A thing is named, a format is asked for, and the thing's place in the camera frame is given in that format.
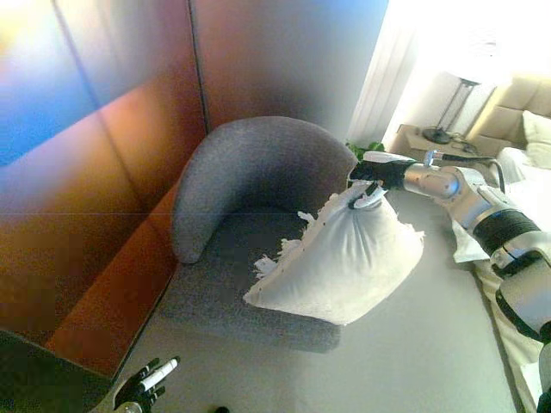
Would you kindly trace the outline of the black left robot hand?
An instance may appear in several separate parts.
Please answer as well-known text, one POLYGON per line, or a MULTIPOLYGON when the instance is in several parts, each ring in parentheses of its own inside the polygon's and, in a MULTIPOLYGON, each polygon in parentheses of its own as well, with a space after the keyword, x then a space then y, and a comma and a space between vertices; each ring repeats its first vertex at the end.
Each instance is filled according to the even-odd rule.
POLYGON ((113 412, 151 412, 165 393, 164 382, 180 365, 179 356, 162 363, 154 358, 118 388, 113 397, 113 412))

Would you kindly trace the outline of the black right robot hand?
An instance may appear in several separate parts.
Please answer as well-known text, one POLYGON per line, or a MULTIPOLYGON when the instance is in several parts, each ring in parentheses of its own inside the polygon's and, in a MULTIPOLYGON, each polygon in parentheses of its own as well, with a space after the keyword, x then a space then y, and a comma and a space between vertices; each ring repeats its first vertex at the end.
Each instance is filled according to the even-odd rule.
POLYGON ((383 151, 366 151, 363 159, 347 177, 348 188, 367 182, 367 188, 352 199, 349 209, 363 209, 376 204, 391 189, 404 189, 406 170, 417 163, 416 160, 383 151))

